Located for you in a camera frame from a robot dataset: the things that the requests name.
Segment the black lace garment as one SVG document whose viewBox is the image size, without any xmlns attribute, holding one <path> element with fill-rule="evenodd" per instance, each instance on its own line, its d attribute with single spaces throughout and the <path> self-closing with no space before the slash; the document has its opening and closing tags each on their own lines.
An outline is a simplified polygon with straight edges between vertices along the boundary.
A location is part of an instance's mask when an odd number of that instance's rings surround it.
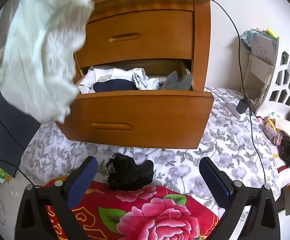
<svg viewBox="0 0 290 240">
<path fill-rule="evenodd" d="M 154 163 L 151 160 L 137 165 L 132 157 L 118 153 L 109 159 L 106 169 L 111 190 L 137 191 L 153 181 Z"/>
</svg>

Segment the grey socks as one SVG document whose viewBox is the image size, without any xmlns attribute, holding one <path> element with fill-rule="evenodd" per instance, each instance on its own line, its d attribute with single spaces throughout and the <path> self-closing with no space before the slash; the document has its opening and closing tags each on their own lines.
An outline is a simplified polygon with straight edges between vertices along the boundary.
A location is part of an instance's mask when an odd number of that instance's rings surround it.
<svg viewBox="0 0 290 240">
<path fill-rule="evenodd" d="M 193 77 L 191 74 L 185 74 L 180 79 L 177 71 L 168 75 L 166 81 L 162 84 L 162 90 L 190 90 Z"/>
</svg>

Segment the pale green lace garment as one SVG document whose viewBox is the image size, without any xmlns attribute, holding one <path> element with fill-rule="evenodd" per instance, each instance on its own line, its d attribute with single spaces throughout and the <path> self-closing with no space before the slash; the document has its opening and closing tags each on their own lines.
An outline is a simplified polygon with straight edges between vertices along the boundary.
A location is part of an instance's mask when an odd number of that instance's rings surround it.
<svg viewBox="0 0 290 240">
<path fill-rule="evenodd" d="M 0 8 L 0 93 L 38 122 L 63 123 L 79 94 L 75 52 L 90 0 L 7 0 Z"/>
</svg>

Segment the wooden drawer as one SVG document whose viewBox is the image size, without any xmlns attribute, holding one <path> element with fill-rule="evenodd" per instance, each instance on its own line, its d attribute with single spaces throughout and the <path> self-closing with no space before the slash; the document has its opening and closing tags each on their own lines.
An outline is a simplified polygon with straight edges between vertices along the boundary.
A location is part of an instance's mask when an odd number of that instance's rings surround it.
<svg viewBox="0 0 290 240">
<path fill-rule="evenodd" d="M 191 59 L 193 14 L 141 11 L 89 23 L 85 45 L 76 55 L 82 68 L 140 59 Z"/>
<path fill-rule="evenodd" d="M 63 124 L 70 140 L 145 148 L 196 149 L 213 96 L 190 91 L 128 90 L 79 95 Z"/>
</svg>

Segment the navy blue garment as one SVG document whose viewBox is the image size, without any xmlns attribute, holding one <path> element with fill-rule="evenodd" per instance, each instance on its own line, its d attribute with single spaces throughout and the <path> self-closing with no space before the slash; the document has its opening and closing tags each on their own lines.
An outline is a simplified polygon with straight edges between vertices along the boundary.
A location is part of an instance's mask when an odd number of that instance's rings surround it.
<svg viewBox="0 0 290 240">
<path fill-rule="evenodd" d="M 93 84 L 92 88 L 95 92 L 138 90 L 133 81 L 125 79 L 112 79 L 103 82 L 96 82 Z"/>
</svg>

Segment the red floral cushion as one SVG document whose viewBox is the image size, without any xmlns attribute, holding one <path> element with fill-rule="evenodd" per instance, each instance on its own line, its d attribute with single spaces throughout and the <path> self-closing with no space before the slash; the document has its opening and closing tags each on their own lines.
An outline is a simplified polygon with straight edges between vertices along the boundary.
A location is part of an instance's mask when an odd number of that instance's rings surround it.
<svg viewBox="0 0 290 240">
<path fill-rule="evenodd" d="M 206 239 L 219 222 L 191 196 L 166 187 L 114 191 L 97 181 L 71 211 L 90 239 Z"/>
</svg>

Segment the colourful trinket pile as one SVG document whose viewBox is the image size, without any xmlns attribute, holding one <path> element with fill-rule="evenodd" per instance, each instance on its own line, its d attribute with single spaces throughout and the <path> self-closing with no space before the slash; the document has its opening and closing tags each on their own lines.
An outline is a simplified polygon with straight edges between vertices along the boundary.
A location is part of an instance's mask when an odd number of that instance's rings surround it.
<svg viewBox="0 0 290 240">
<path fill-rule="evenodd" d="M 278 172 L 290 169 L 290 121 L 278 116 L 257 116 L 257 120 L 274 146 L 273 156 L 279 159 Z"/>
</svg>

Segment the white power strip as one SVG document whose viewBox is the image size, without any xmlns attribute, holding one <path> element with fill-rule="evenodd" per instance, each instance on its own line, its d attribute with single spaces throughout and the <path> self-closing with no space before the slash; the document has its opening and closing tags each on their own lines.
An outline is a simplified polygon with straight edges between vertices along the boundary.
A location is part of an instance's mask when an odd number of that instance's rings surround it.
<svg viewBox="0 0 290 240">
<path fill-rule="evenodd" d="M 233 116 L 238 120 L 242 121 L 244 119 L 244 115 L 240 114 L 237 110 L 237 104 L 235 102 L 228 102 L 227 104 L 228 110 L 233 114 Z"/>
</svg>

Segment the black power adapter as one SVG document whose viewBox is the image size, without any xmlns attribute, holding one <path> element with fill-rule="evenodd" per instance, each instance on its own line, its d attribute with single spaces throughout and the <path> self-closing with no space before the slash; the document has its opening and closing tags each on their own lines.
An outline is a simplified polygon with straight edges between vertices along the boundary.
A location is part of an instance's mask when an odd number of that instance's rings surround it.
<svg viewBox="0 0 290 240">
<path fill-rule="evenodd" d="M 250 99 L 248 96 L 245 96 L 243 99 L 240 99 L 238 105 L 236 106 L 236 111 L 239 114 L 244 114 L 250 107 Z"/>
</svg>

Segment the dark blue cabinet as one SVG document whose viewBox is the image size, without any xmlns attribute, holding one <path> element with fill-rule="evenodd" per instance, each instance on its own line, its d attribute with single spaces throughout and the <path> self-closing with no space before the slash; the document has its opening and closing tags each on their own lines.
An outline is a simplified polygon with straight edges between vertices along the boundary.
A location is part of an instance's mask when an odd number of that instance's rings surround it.
<svg viewBox="0 0 290 240">
<path fill-rule="evenodd" d="M 14 177 L 16 166 L 40 124 L 10 105 L 0 93 L 0 168 Z"/>
</svg>

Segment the white cutout magazine rack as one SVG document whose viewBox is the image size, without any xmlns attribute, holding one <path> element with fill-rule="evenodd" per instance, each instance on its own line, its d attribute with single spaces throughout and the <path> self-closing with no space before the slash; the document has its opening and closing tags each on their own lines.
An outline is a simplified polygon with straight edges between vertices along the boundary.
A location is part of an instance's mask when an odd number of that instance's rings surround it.
<svg viewBox="0 0 290 240">
<path fill-rule="evenodd" d="M 251 110 L 257 116 L 287 118 L 290 113 L 290 41 L 248 30 L 241 42 L 249 52 L 244 79 Z"/>
</svg>

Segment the wooden nightstand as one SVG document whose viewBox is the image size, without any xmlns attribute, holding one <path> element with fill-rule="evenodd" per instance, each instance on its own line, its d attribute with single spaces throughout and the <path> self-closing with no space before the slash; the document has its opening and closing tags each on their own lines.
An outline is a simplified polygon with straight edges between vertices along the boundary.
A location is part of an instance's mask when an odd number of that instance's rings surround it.
<svg viewBox="0 0 290 240">
<path fill-rule="evenodd" d="M 180 59 L 192 63 L 195 88 L 205 87 L 211 0 L 93 0 L 79 68 L 120 61 Z"/>
</svg>

